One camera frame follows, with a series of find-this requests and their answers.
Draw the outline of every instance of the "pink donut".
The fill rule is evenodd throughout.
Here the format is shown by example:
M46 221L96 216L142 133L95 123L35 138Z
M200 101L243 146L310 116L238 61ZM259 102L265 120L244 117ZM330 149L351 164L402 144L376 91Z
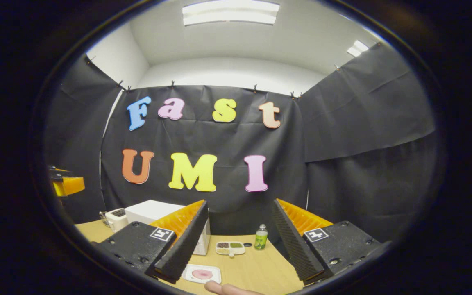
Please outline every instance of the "pink donut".
M199 278L200 280L207 280L212 278L212 272L204 269L197 269L193 271L193 276Z

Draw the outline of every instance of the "pink letter i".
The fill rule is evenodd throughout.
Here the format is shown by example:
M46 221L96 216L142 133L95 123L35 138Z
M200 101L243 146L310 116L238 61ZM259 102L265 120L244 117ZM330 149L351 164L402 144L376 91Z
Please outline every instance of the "pink letter i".
M248 192L263 192L268 186L263 182L263 163L266 157L261 155L251 155L243 160L249 165L249 184L245 187Z

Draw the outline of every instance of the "white ceiling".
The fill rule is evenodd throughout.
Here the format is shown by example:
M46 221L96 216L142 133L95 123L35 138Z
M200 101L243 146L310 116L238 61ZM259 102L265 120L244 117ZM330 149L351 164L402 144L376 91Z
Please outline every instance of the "white ceiling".
M315 0L270 0L279 11L273 26L210 23L185 27L182 7L203 0L168 0L131 21L149 65L204 57L245 57L281 62L328 75L352 59L360 40L379 41L360 25Z

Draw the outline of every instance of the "letter m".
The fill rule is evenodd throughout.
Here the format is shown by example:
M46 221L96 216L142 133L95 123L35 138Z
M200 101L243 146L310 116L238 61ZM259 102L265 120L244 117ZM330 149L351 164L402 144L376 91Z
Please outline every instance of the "letter m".
M172 181L170 188L182 189L182 177L188 189L192 189L196 180L198 184L195 188L202 192L214 192L216 186L213 182L214 163L218 160L214 155L203 155L193 167L189 157L184 153L174 153L170 156L174 160L174 170L172 171Z

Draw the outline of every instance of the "clip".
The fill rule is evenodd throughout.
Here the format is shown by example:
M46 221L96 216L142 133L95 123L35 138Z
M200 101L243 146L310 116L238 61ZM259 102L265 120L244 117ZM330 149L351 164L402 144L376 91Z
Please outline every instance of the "clip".
M93 57L93 58L90 58L90 60L88 60L88 61L86 62L86 64L87 64L87 65L90 65L90 62L94 59L94 57Z

